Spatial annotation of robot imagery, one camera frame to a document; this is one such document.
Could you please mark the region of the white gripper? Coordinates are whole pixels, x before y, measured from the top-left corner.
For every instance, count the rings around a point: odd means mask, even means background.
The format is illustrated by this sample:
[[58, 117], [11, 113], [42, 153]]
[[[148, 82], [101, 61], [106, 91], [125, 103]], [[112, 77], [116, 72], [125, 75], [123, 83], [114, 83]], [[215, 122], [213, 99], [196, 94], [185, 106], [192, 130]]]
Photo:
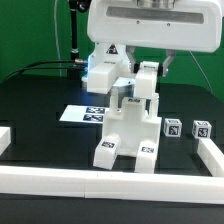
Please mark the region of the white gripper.
[[94, 42], [123, 44], [136, 73], [135, 47], [168, 49], [160, 64], [165, 77], [175, 50], [213, 52], [222, 36], [223, 0], [174, 0], [171, 9], [154, 9], [141, 0], [92, 0], [87, 33]]

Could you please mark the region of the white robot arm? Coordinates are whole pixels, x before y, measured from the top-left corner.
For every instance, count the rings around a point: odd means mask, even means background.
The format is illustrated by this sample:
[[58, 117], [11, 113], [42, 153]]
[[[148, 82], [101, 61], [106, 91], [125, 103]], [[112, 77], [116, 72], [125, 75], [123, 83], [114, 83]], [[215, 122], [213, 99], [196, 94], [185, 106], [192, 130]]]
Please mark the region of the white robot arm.
[[87, 34], [87, 90], [106, 94], [134, 73], [134, 49], [164, 49], [164, 75], [178, 51], [213, 52], [220, 46], [224, 0], [92, 0]]

